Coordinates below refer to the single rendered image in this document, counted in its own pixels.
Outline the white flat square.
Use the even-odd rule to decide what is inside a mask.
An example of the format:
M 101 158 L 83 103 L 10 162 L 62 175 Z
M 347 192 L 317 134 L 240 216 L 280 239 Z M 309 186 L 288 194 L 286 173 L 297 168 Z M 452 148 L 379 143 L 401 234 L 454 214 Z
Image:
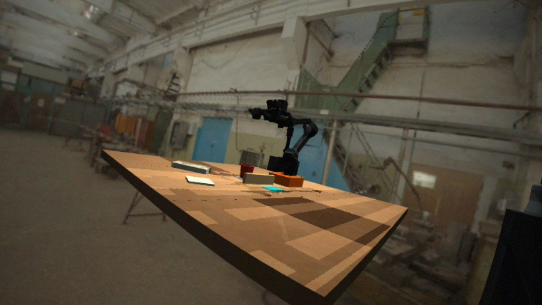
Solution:
M 198 178 L 192 176 L 185 176 L 185 178 L 190 184 L 215 186 L 214 182 L 209 178 Z

